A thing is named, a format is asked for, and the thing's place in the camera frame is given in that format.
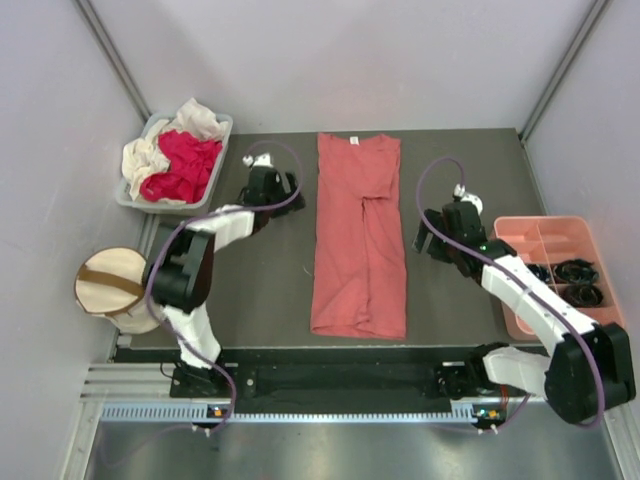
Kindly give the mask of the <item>salmon pink t-shirt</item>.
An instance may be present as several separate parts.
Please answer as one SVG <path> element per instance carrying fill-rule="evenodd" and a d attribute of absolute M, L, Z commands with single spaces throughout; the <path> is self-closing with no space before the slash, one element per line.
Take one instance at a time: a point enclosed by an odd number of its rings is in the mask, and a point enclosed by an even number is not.
<path fill-rule="evenodd" d="M 317 137 L 316 248 L 310 329 L 403 340 L 407 271 L 399 209 L 401 142 Z"/>

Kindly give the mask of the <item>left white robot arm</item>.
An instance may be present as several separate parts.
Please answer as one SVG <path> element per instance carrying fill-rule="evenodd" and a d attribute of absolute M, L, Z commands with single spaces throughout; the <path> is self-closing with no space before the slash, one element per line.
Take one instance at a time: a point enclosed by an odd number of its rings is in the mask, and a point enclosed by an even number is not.
<path fill-rule="evenodd" d="M 236 202 L 176 227 L 159 226 L 143 287 L 152 318 L 178 341 L 173 397 L 212 397 L 226 387 L 227 374 L 217 363 L 221 346 L 206 307 L 215 254 L 257 234 L 270 220 L 304 208 L 295 173 L 257 166 L 250 169 Z"/>

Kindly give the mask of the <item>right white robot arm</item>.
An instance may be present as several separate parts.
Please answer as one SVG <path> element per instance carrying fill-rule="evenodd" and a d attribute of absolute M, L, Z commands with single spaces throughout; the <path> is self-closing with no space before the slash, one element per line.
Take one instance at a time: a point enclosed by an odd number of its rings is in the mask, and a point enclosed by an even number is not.
<path fill-rule="evenodd" d="M 630 341 L 621 326 L 600 324 L 552 291 L 511 245 L 487 236 L 473 203 L 456 199 L 420 216 L 415 250 L 454 265 L 499 299 L 546 350 L 534 354 L 500 342 L 477 347 L 465 362 L 474 393 L 487 396 L 501 385 L 515 387 L 581 427 L 635 399 Z"/>

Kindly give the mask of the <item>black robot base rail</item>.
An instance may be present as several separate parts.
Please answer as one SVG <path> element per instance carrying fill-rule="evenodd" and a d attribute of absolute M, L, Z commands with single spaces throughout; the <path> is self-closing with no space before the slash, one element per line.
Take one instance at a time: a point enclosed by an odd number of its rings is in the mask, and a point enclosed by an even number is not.
<path fill-rule="evenodd" d="M 237 413 L 443 412 L 464 397 L 497 400 L 466 371 L 468 347 L 236 348 L 217 363 L 226 374 L 218 394 Z"/>

